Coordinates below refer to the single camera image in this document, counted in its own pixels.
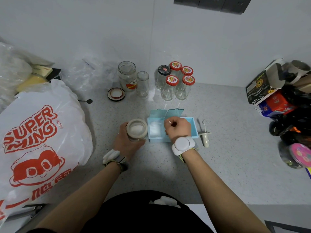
red jar lid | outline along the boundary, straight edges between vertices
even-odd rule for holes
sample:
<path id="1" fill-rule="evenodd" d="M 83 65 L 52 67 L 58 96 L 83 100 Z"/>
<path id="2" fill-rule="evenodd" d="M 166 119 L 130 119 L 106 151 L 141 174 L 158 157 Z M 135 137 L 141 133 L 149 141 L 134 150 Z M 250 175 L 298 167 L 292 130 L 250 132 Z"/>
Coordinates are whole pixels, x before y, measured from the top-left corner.
<path id="1" fill-rule="evenodd" d="M 172 70 L 175 70 L 175 71 L 179 71 L 179 70 L 181 70 L 181 68 L 182 68 L 181 63 L 179 63 L 178 61 L 173 61 L 173 62 L 171 62 L 171 63 L 169 64 L 169 66 L 170 66 L 170 68 L 171 68 Z"/>
<path id="2" fill-rule="evenodd" d="M 170 86 L 177 86 L 179 79 L 174 75 L 169 75 L 166 77 L 166 83 Z"/>
<path id="3" fill-rule="evenodd" d="M 195 83 L 195 79 L 191 75 L 185 75 L 183 76 L 183 83 L 188 86 L 192 86 Z"/>
<path id="4" fill-rule="evenodd" d="M 193 74 L 193 69 L 189 66 L 184 66 L 181 68 L 181 72 L 184 74 L 184 75 L 192 75 Z"/>

white wrist device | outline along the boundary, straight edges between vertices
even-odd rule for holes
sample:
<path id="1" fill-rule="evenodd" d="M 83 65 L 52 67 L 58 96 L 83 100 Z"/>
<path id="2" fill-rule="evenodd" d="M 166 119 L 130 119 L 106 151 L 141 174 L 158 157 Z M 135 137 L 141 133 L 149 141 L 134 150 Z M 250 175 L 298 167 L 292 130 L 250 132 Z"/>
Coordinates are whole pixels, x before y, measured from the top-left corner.
<path id="1" fill-rule="evenodd" d="M 175 141 L 175 144 L 172 145 L 172 150 L 174 152 L 174 155 L 181 155 L 185 151 L 193 148 L 195 146 L 195 141 L 192 137 L 186 136 L 186 137 L 179 137 Z"/>

cartoon face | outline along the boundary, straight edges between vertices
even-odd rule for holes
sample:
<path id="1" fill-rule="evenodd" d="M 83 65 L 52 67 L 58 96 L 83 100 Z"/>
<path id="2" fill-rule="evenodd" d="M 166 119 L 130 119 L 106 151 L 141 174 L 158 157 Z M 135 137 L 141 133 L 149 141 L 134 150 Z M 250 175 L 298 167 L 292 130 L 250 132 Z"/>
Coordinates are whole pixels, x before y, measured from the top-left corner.
<path id="1" fill-rule="evenodd" d="M 10 184 L 14 187 L 39 185 L 55 176 L 64 163 L 64 158 L 57 156 L 51 147 L 44 144 L 13 163 Z"/>

white plastic tool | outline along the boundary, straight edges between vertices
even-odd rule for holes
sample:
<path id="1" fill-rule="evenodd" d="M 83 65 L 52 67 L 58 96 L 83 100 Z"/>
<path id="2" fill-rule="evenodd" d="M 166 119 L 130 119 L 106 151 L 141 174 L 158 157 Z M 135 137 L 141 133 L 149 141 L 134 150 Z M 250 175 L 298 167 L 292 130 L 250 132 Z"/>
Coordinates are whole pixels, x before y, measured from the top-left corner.
<path id="1" fill-rule="evenodd" d="M 202 123 L 204 124 L 204 130 L 205 132 L 203 133 L 199 133 L 200 136 L 202 136 L 203 139 L 203 146 L 205 148 L 208 148 L 210 145 L 208 143 L 208 134 L 211 134 L 211 132 L 206 132 L 206 125 L 205 125 L 205 121 L 203 120 Z"/>

black jar lid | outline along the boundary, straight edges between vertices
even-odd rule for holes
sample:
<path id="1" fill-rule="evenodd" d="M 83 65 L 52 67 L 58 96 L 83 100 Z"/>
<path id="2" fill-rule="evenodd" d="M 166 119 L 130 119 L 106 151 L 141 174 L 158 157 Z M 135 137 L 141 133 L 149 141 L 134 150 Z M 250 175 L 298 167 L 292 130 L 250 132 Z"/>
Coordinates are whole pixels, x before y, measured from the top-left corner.
<path id="1" fill-rule="evenodd" d="M 168 76 L 172 72 L 171 68 L 167 65 L 161 65 L 158 67 L 158 73 L 163 76 Z"/>

